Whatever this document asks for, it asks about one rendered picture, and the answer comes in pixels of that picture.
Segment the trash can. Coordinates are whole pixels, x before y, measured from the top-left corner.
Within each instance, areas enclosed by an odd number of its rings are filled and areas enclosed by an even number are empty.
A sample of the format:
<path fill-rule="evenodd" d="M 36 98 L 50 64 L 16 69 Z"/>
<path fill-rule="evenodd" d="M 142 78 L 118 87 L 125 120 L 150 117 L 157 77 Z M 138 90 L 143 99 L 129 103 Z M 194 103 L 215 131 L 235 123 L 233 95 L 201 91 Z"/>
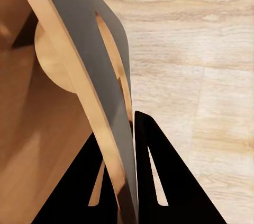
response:
<path fill-rule="evenodd" d="M 87 139 L 139 224 L 128 38 L 104 0 L 0 0 L 0 224 L 31 224 Z"/>

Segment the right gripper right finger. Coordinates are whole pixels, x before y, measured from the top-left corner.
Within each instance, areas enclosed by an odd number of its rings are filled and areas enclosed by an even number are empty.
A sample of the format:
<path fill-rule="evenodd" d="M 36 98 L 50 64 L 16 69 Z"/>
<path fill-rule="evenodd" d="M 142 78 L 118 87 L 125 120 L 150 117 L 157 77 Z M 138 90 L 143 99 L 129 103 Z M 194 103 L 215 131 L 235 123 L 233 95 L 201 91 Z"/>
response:
<path fill-rule="evenodd" d="M 139 224 L 226 224 L 156 121 L 134 113 Z M 169 206 L 160 205 L 150 149 Z"/>

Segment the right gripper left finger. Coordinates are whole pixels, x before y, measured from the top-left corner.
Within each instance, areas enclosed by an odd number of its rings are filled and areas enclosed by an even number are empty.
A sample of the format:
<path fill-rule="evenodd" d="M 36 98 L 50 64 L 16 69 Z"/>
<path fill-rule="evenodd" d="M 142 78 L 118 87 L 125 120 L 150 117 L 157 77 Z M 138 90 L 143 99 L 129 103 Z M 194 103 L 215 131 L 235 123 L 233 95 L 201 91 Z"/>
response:
<path fill-rule="evenodd" d="M 118 204 L 106 165 L 99 203 L 88 205 L 102 161 L 92 133 L 31 224 L 117 224 Z"/>

